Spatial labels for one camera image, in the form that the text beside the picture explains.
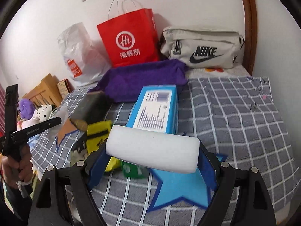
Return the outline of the person's left hand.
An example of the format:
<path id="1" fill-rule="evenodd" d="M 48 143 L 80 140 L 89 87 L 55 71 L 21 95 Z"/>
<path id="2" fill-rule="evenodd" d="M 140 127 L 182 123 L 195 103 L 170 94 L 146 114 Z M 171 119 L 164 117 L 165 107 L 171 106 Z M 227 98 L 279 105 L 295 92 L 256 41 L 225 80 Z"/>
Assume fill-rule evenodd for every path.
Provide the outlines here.
<path id="1" fill-rule="evenodd" d="M 33 177 L 33 164 L 31 162 L 32 155 L 28 144 L 23 146 L 21 156 L 22 159 L 20 162 L 17 162 L 11 156 L 2 157 L 4 181 L 13 189 L 18 189 L 18 181 L 27 183 L 30 182 Z"/>

